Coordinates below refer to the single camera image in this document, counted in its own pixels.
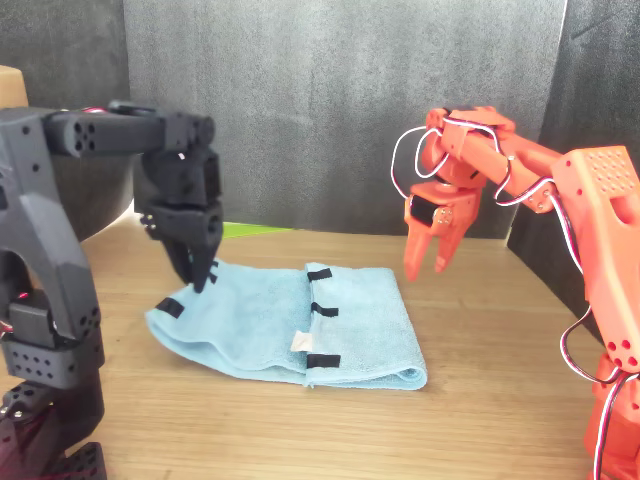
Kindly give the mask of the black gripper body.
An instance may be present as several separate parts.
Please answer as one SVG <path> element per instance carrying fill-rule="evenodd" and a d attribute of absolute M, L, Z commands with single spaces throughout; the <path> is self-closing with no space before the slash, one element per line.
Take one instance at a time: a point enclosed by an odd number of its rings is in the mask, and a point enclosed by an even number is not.
<path fill-rule="evenodd" d="M 216 250 L 222 240 L 220 202 L 207 206 L 151 203 L 139 205 L 140 222 L 153 240 L 175 242 L 189 249 Z"/>

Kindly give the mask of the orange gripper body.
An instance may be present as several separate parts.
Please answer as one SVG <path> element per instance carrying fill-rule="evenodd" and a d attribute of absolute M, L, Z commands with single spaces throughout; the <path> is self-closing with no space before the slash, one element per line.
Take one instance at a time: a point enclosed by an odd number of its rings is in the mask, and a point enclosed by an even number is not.
<path fill-rule="evenodd" d="M 411 187 L 404 220 L 410 228 L 429 235 L 464 235 L 477 218 L 482 191 L 440 182 Z"/>

